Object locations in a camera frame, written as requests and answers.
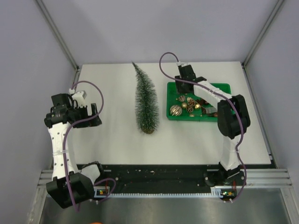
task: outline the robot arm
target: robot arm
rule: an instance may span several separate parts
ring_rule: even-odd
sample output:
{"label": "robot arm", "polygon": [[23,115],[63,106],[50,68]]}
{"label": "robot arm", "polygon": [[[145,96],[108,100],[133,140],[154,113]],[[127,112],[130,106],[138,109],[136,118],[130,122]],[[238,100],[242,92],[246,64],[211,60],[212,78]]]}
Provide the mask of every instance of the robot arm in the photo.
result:
{"label": "robot arm", "polygon": [[241,134],[239,122],[226,99],[230,100],[236,107],[242,121],[244,133],[247,131],[247,127],[250,126],[250,118],[245,99],[242,95],[231,96],[230,94],[224,93],[219,88],[211,85],[205,78],[196,77],[191,65],[180,64],[178,65],[178,69],[180,76],[176,76],[176,79],[196,82],[199,83],[200,86],[176,81],[177,92],[191,92],[195,96],[205,99],[217,109],[218,128],[223,134],[223,151],[219,162],[219,172],[221,172],[221,174],[219,176],[223,181],[226,181],[240,172],[240,163],[235,151],[235,146],[240,140]]}
{"label": "robot arm", "polygon": [[[96,104],[91,104],[92,115],[88,115],[85,97],[85,91],[78,91],[73,95],[58,94],[52,96],[53,107],[44,119],[51,136],[54,159],[52,181],[46,184],[46,188],[49,195],[62,208],[72,205],[66,186],[64,153],[67,158],[69,179],[76,203],[93,198],[93,184],[103,174],[103,168],[97,161],[86,165],[82,170],[78,170],[74,152],[67,139],[65,150],[63,150],[64,135],[68,127],[78,120],[90,118],[98,113]],[[74,128],[92,127],[100,124],[102,122],[97,116],[92,120],[75,125]]]}

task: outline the metal profile bar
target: metal profile bar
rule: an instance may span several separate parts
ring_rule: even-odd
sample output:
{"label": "metal profile bar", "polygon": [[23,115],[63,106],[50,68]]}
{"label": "metal profile bar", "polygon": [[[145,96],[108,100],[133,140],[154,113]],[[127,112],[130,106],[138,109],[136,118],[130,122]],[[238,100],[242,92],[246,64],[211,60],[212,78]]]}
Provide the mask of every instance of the metal profile bar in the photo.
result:
{"label": "metal profile bar", "polygon": [[47,194],[48,192],[45,188],[36,189],[33,204],[30,213],[28,214],[27,224],[36,224],[40,222]]}
{"label": "metal profile bar", "polygon": [[261,43],[261,41],[263,40],[265,34],[267,33],[267,31],[269,30],[269,27],[272,25],[274,19],[276,18],[276,16],[278,15],[278,13],[280,12],[280,10],[282,9],[282,6],[284,4],[285,0],[278,0],[274,9],[272,10],[269,18],[267,19],[265,25],[263,26],[260,34],[258,35],[256,41],[254,42],[251,50],[249,51],[248,55],[245,58],[245,61],[243,62],[244,67],[246,67],[248,65],[248,63],[250,62],[253,54],[255,53],[255,51],[257,50],[259,44]]}
{"label": "metal profile bar", "polygon": [[75,76],[74,76],[74,79],[73,79],[73,82],[72,82],[72,86],[74,85],[74,83],[78,82],[79,81],[79,77],[80,77],[80,74],[81,74],[81,69],[78,67],[78,69],[75,71]]}
{"label": "metal profile bar", "polygon": [[281,189],[291,224],[299,224],[299,205],[294,189]]}
{"label": "metal profile bar", "polygon": [[[43,170],[38,188],[45,188],[52,179],[52,170]],[[246,188],[291,188],[292,182],[286,169],[248,169]]]}
{"label": "metal profile bar", "polygon": [[52,31],[54,37],[56,38],[61,50],[65,54],[66,58],[69,60],[71,63],[72,67],[74,70],[78,69],[78,65],[71,55],[70,50],[68,49],[67,45],[65,44],[65,41],[63,40],[57,26],[55,25],[53,19],[51,18],[51,15],[49,14],[47,7],[45,6],[44,2],[42,0],[34,0],[36,5],[38,6],[40,12],[42,13],[44,19],[46,20],[50,30]]}

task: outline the white table surface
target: white table surface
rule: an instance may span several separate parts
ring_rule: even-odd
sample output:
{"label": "white table surface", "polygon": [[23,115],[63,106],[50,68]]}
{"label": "white table surface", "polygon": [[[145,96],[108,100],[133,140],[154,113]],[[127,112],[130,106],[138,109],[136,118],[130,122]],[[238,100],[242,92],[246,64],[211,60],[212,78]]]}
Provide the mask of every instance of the white table surface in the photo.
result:
{"label": "white table surface", "polygon": [[[223,137],[216,122],[170,121],[166,117],[167,83],[157,63],[138,64],[155,84],[160,126],[152,135],[137,130],[135,121],[136,77],[132,64],[86,64],[79,80],[95,83],[103,92],[102,125],[74,129],[72,138],[76,162],[99,161],[102,164],[218,164]],[[269,164],[270,159],[256,112],[239,62],[191,63],[196,76],[211,83],[230,84],[232,95],[242,94],[251,126],[241,144],[246,164]],[[175,63],[163,63],[166,73],[178,75]],[[89,84],[85,90],[88,104],[101,105],[99,93]]]}

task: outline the miniature christmas tree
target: miniature christmas tree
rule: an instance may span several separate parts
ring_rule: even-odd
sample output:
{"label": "miniature christmas tree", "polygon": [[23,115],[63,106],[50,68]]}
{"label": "miniature christmas tree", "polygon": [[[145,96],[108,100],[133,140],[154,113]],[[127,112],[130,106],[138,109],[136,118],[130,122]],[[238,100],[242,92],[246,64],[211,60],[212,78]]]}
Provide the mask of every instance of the miniature christmas tree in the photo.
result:
{"label": "miniature christmas tree", "polygon": [[155,85],[138,65],[132,62],[137,78],[135,114],[137,127],[146,134],[152,134],[159,125],[159,108]]}

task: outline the aluminum frame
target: aluminum frame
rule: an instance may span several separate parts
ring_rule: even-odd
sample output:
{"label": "aluminum frame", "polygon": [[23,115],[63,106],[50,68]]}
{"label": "aluminum frame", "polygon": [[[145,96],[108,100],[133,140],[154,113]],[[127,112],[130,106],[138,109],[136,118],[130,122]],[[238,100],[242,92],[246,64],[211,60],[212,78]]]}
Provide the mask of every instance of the aluminum frame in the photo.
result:
{"label": "aluminum frame", "polygon": [[[36,5],[38,6],[41,14],[43,15],[44,19],[46,20],[49,29],[52,31],[54,37],[56,38],[59,46],[61,47],[63,53],[66,55],[67,59],[69,60],[72,67],[75,69],[74,74],[74,80],[73,83],[78,81],[79,75],[80,75],[80,68],[76,61],[74,60],[71,52],[69,51],[64,39],[62,38],[58,28],[56,27],[51,15],[49,14],[45,4],[42,0],[34,0]],[[258,49],[261,41],[263,40],[264,36],[266,35],[267,31],[269,30],[270,26],[274,22],[276,16],[280,12],[282,6],[284,5],[285,0],[278,0],[275,7],[272,10],[272,13],[270,14],[268,20],[266,21],[263,29],[261,30],[259,36],[257,37],[255,43],[253,44],[251,50],[249,51],[245,61],[243,64],[243,70],[244,75],[248,83],[249,91],[251,93],[256,112],[257,117],[259,119],[260,126],[262,128],[262,133],[267,145],[267,148],[269,152],[271,153],[271,156],[273,155],[274,161],[275,160],[275,154],[271,151],[271,144],[267,138],[267,132],[264,127],[264,119],[262,118],[262,115],[259,111],[258,103],[256,100],[256,96],[254,95],[254,92],[252,91],[252,85],[250,81],[250,77],[247,74],[246,66],[250,62],[252,56]],[[36,194],[34,197],[34,201],[30,210],[30,213],[28,214],[28,224],[37,224],[40,222],[44,202],[47,196],[47,191],[45,188],[45,184],[49,181],[51,181],[52,177],[52,170],[43,170],[40,176],[40,180],[38,182],[37,188],[36,188]],[[294,192],[294,189],[292,187],[292,182],[290,180],[289,174],[286,169],[248,169],[248,180],[247,180],[247,186],[245,188],[280,188],[282,197],[285,202],[286,209],[288,211],[290,220],[292,224],[299,224],[299,206],[297,202],[297,198]]]}

